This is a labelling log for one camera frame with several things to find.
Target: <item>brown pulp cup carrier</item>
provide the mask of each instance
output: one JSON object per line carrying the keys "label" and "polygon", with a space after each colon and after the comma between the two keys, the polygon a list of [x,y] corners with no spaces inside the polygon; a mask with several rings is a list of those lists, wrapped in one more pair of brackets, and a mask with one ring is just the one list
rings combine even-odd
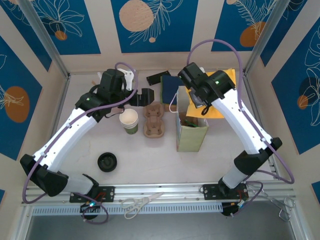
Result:
{"label": "brown pulp cup carrier", "polygon": [[152,103],[143,108],[143,115],[146,122],[143,126],[143,133],[147,138],[161,138],[165,133],[165,123],[161,120],[165,113],[165,108],[161,103]]}

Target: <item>paper cup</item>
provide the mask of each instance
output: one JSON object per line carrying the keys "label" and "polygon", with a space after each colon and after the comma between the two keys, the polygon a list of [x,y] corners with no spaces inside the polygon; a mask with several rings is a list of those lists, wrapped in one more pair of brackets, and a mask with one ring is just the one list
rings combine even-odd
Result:
{"label": "paper cup", "polygon": [[138,113],[133,109],[125,109],[123,113],[120,114],[119,120],[124,130],[128,134],[135,134],[138,131]]}

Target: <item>black lid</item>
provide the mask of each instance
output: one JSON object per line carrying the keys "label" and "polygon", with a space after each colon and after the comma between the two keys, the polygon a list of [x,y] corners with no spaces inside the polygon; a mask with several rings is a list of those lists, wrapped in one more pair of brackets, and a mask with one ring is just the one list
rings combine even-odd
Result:
{"label": "black lid", "polygon": [[98,158],[98,166],[105,173],[111,172],[117,166],[117,158],[111,152],[105,152]]}

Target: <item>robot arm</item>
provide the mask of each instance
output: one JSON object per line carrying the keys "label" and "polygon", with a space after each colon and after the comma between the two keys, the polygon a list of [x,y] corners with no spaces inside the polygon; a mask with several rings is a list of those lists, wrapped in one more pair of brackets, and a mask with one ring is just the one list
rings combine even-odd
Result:
{"label": "robot arm", "polygon": [[[243,180],[251,176],[273,154],[264,141],[271,144],[275,150],[282,145],[282,142],[279,138],[272,138],[267,134],[244,104],[242,104],[243,108],[239,109],[238,91],[224,71],[219,70],[207,76],[192,62],[179,72],[178,76],[206,106],[202,114],[205,115],[209,107],[214,106],[222,113],[244,145],[244,151],[235,158],[234,166],[219,181],[219,190],[227,196],[231,189],[236,188]],[[248,114],[265,139],[259,137],[243,111]]]}
{"label": "robot arm", "polygon": [[[80,97],[65,124],[55,133],[49,142],[34,153],[33,156],[25,154],[21,158],[20,163],[28,175],[39,158],[44,157],[30,179],[50,197],[56,196],[62,191],[87,195],[93,187],[98,185],[96,181],[87,175],[68,176],[59,172],[59,170],[69,151],[86,132],[111,112],[111,108],[104,108],[88,113],[77,120],[72,126],[70,126],[70,122],[90,109],[117,103],[128,97],[132,93],[133,76],[132,72],[122,69],[108,69],[105,71],[101,76],[100,84],[94,86],[89,92]],[[149,88],[143,88],[142,94],[135,94],[126,104],[146,106],[153,101],[154,91]],[[45,154],[47,147],[53,143],[53,140],[66,127],[68,129],[54,143],[50,151]]]}

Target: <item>yellow paper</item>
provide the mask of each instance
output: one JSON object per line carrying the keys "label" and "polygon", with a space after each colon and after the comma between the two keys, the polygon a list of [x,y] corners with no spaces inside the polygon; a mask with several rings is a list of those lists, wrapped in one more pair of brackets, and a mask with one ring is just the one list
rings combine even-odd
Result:
{"label": "yellow paper", "polygon": [[[232,82],[234,84],[236,84],[236,71],[234,69],[228,69],[228,70],[223,70],[226,74],[228,74],[229,78],[231,78]],[[214,74],[215,71],[212,72],[207,72],[206,74],[208,76],[211,76],[212,74]],[[205,108],[205,106],[196,108],[195,104],[192,102],[192,99],[189,95],[189,92],[191,90],[188,90],[187,88],[185,88],[188,96],[189,96],[189,107],[188,110],[186,112],[186,115],[188,117],[195,117],[195,118],[201,118],[201,119],[223,119],[224,116],[213,106],[211,106],[207,112],[206,115],[201,115],[202,110]]]}

